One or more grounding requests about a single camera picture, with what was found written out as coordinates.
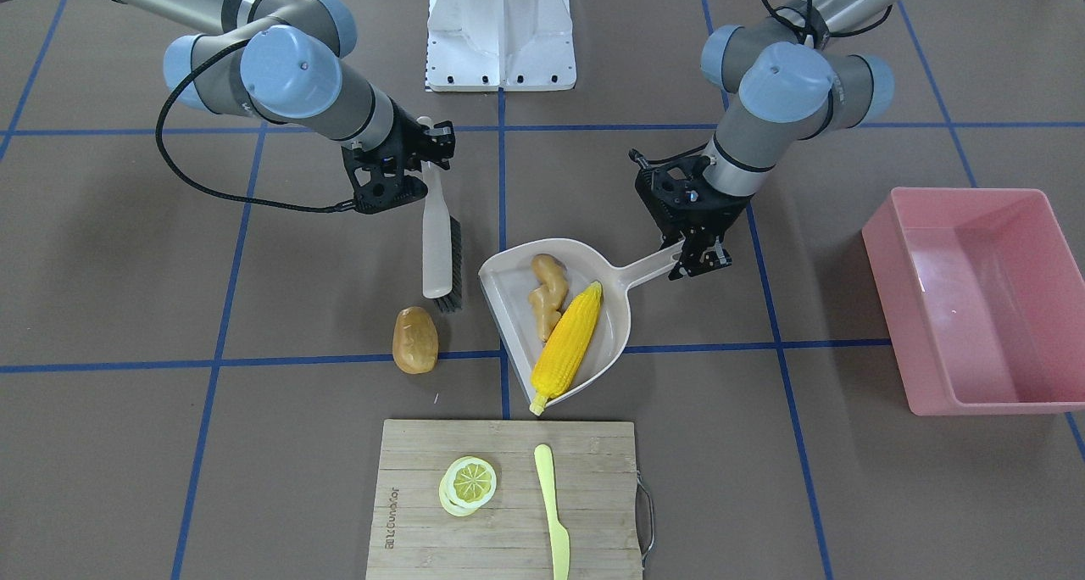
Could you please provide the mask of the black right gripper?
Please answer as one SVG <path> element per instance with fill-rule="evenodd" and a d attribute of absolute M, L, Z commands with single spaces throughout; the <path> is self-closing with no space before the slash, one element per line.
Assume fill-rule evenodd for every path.
<path fill-rule="evenodd" d="M 426 183 L 410 171 L 420 171 L 423 163 L 449 170 L 454 149 L 454 123 L 448 120 L 435 125 L 396 120 L 379 147 L 342 149 L 342 165 L 353 189 L 342 210 L 376 215 L 425 198 Z"/>

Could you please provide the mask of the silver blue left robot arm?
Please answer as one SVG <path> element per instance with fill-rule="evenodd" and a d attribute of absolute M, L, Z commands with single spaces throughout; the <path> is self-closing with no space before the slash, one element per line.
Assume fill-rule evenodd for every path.
<path fill-rule="evenodd" d="M 895 79 L 876 56 L 826 51 L 878 27 L 899 0 L 762 0 L 766 20 L 725 25 L 700 56 L 709 82 L 730 96 L 703 146 L 651 160 L 637 150 L 637 193 L 671 256 L 668 278 L 697 278 L 732 262 L 726 232 L 797 141 L 881 116 Z"/>

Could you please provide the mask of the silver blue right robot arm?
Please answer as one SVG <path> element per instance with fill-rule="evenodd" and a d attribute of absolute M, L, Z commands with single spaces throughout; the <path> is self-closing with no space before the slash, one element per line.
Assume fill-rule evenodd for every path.
<path fill-rule="evenodd" d="M 357 27 L 340 0 L 111 0 L 192 28 L 167 47 L 170 87 L 155 126 L 159 155 L 176 103 L 191 109 L 301 125 L 339 144 L 352 198 L 329 212 L 384 212 L 417 202 L 433 208 L 435 170 L 449 167 L 449 121 L 418 120 L 344 63 Z"/>

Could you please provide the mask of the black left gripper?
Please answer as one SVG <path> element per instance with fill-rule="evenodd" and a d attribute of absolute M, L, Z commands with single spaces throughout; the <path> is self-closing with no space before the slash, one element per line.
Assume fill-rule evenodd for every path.
<path fill-rule="evenodd" d="M 681 245 L 668 279 L 698 278 L 732 265 L 726 232 L 746 209 L 748 198 L 711 186 L 709 156 L 682 154 L 664 160 L 636 156 L 636 190 L 661 231 L 661 247 Z"/>

